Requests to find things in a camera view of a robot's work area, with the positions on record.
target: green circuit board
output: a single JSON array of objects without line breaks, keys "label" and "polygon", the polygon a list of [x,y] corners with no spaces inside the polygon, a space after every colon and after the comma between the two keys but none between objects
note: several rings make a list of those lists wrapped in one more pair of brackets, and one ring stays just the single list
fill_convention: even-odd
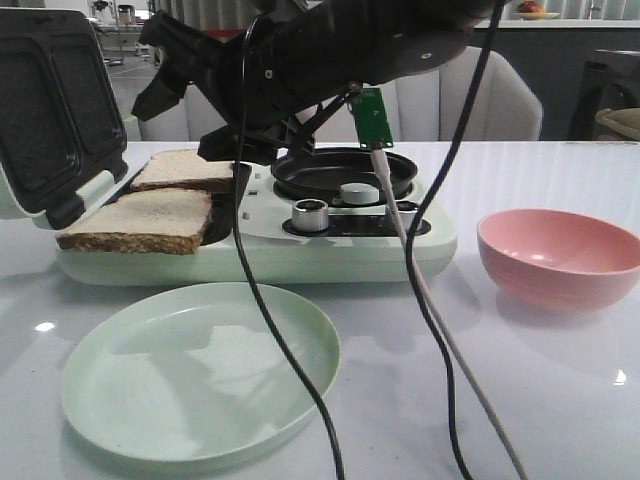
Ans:
[{"label": "green circuit board", "polygon": [[359,95],[350,100],[350,104],[360,148],[372,150],[393,147],[393,137],[387,122],[381,90],[364,88]]}]

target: plastic plate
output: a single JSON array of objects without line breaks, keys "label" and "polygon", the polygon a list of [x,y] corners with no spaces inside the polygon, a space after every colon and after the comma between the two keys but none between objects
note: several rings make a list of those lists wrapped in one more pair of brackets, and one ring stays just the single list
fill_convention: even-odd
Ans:
[{"label": "plastic plate", "polygon": [[[299,295],[260,291],[325,394],[340,359],[331,321]],[[75,430],[104,450],[212,467],[275,447],[315,411],[244,283],[180,288],[115,314],[69,357],[62,407]]]}]

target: white table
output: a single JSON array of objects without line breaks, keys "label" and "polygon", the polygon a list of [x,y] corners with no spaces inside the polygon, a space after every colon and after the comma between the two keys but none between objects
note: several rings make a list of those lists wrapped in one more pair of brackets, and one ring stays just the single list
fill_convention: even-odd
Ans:
[{"label": "white table", "polygon": [[[131,143],[126,158],[178,143]],[[400,144],[429,179],[447,145]],[[640,233],[640,145],[470,143],[440,202],[459,228],[454,262],[430,281],[435,301],[496,408],[531,479],[624,479],[640,472],[640,288],[598,313],[566,316],[501,293],[477,254],[490,212],[549,207]],[[0,223],[0,476],[11,480],[179,478],[131,471],[65,422],[65,359],[96,325],[162,288],[97,287],[66,277],[53,232]],[[288,286],[335,322],[343,363],[328,397],[348,479],[458,479],[446,428],[444,368],[407,284]],[[55,328],[37,331],[46,322]],[[477,479],[513,472],[458,375],[460,439]],[[331,479],[319,418],[251,463],[186,478]]]}]

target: floor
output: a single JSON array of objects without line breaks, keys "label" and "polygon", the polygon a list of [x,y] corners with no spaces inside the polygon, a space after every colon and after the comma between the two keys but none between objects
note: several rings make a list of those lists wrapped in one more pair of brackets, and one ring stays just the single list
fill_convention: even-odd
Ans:
[{"label": "floor", "polygon": [[156,74],[156,68],[147,58],[128,52],[125,52],[121,65],[107,64],[106,68],[127,131],[127,139],[140,140],[138,122],[131,115],[131,109],[138,93],[144,90]]}]

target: open sandwich maker lid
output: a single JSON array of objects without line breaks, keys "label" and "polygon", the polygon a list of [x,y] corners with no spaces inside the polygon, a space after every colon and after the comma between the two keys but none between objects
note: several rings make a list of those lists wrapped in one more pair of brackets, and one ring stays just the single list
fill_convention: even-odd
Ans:
[{"label": "open sandwich maker lid", "polygon": [[117,182],[126,133],[93,27],[71,10],[0,8],[0,218],[79,218]]}]

